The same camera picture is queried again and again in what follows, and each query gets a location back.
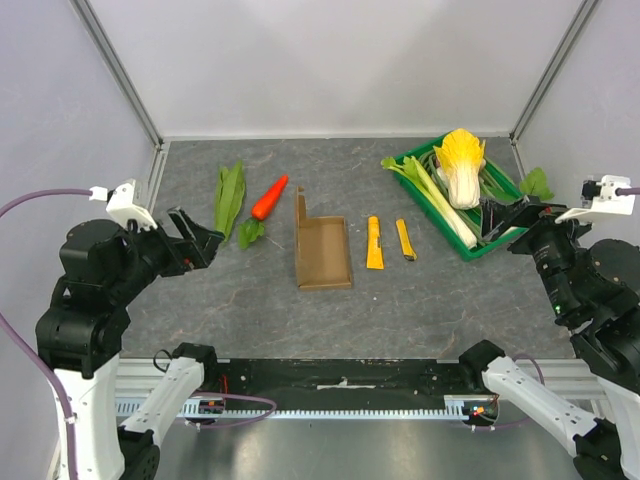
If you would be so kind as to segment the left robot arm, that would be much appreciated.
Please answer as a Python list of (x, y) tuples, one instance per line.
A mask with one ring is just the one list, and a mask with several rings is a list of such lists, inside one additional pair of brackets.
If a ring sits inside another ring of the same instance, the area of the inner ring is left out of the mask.
[(179, 237), (137, 221), (96, 219), (73, 227), (61, 246), (64, 269), (36, 324), (38, 356), (59, 394), (64, 479), (152, 479), (160, 447), (187, 399), (219, 382), (213, 347), (181, 343), (141, 408), (116, 421), (115, 386), (129, 304), (159, 277), (206, 269), (225, 236), (168, 212)]

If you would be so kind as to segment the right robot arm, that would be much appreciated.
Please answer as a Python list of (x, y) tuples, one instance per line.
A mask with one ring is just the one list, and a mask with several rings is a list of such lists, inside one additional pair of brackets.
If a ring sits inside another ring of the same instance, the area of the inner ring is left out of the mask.
[(613, 417), (600, 418), (564, 400), (488, 340), (460, 356), (460, 386), (473, 394), (487, 389), (513, 403), (565, 448), (582, 478), (638, 478), (638, 247), (604, 239), (584, 248), (578, 240), (590, 221), (535, 196), (509, 205), (481, 199), (480, 207), (484, 240), (523, 229), (508, 249), (533, 258), (556, 324), (570, 331), (575, 355), (603, 389)]

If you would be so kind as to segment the brown cardboard express box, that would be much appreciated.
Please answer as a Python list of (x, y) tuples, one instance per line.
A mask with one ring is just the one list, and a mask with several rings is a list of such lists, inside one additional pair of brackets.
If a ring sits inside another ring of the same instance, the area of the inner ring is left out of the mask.
[(294, 219), (298, 288), (302, 291), (352, 288), (353, 273), (345, 217), (309, 216), (304, 189), (298, 186)]

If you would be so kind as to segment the yellow utility knife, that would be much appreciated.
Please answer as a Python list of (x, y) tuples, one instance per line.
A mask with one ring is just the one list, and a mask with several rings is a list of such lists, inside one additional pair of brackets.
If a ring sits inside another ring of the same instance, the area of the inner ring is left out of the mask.
[(405, 220), (403, 218), (399, 218), (396, 220), (395, 225), (398, 232), (403, 257), (410, 262), (416, 261), (417, 254), (411, 245)]

